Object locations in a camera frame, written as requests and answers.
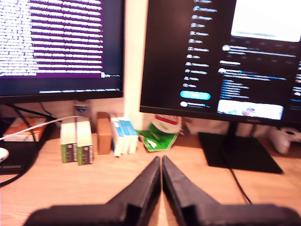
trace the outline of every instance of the green and white packaging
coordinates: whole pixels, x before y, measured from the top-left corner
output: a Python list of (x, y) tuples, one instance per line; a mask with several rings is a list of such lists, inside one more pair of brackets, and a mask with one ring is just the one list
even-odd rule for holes
[(139, 138), (149, 152), (169, 150), (182, 126), (182, 118), (156, 114), (148, 130), (137, 130)]

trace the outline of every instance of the black monitor bezel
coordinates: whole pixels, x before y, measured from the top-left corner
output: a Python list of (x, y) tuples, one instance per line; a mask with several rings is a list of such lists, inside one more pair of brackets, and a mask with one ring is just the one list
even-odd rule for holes
[(124, 70), (125, 70), (125, 0), (121, 1), (121, 88), (120, 91), (96, 91), (96, 92), (77, 92), (77, 93), (55, 93), (55, 94), (35, 94), (35, 95), (16, 95), (16, 96), (0, 96), (0, 104), (18, 104), (18, 103), (34, 103), (34, 102), (50, 102), (50, 101), (66, 101), (66, 100), (87, 100), (87, 99), (107, 99), (118, 98), (124, 95)]
[(265, 118), (257, 118), (257, 117), (254, 118), (249, 116), (238, 116), (238, 115), (219, 114), (219, 113), (202, 113), (202, 112), (184, 111), (184, 110), (181, 111), (177, 109), (167, 109), (167, 108), (159, 108), (159, 107), (151, 107), (151, 106), (143, 106), (143, 105), (140, 105), (140, 112), (301, 129), (301, 123), (297, 123), (294, 121), (282, 121), (282, 120), (273, 120), (273, 119), (265, 119)]

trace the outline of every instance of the white game controller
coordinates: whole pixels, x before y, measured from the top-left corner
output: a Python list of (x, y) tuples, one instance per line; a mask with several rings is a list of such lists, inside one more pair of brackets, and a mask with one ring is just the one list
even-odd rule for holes
[(301, 142), (301, 132), (292, 128), (272, 127), (268, 130), (268, 138), (280, 154), (287, 154), (291, 142)]

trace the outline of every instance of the blue button on screen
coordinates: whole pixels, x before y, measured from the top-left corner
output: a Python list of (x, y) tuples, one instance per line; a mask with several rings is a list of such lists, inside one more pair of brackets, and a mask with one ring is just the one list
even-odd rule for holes
[(197, 99), (197, 100), (209, 100), (211, 97), (209, 93), (193, 92), (193, 91), (182, 91), (180, 95), (183, 98), (190, 98), (190, 99)]

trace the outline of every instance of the white cable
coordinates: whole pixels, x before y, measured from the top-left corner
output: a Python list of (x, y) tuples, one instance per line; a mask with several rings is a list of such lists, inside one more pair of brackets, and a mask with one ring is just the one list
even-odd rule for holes
[(27, 132), (31, 129), (35, 129), (35, 128), (38, 128), (38, 127), (41, 127), (41, 126), (45, 126), (45, 125), (48, 125), (48, 124), (51, 124), (53, 122), (56, 122), (56, 121), (61, 121), (61, 120), (65, 120), (65, 119), (71, 119), (71, 118), (81, 118), (82, 116), (68, 116), (68, 117), (64, 117), (64, 118), (60, 118), (60, 119), (55, 119), (55, 120), (52, 120), (52, 121), (48, 121), (48, 122), (45, 122), (45, 123), (41, 123), (39, 125), (36, 125), (36, 126), (32, 126), (32, 127), (29, 127), (27, 129), (24, 129), (24, 130), (21, 130), (19, 132), (16, 132), (16, 133), (13, 133), (13, 134), (8, 134), (4, 137), (1, 137), (0, 140), (4, 140), (8, 137), (11, 137), (11, 136), (14, 136), (14, 135), (17, 135), (17, 134), (20, 134), (20, 133), (23, 133), (23, 132)]

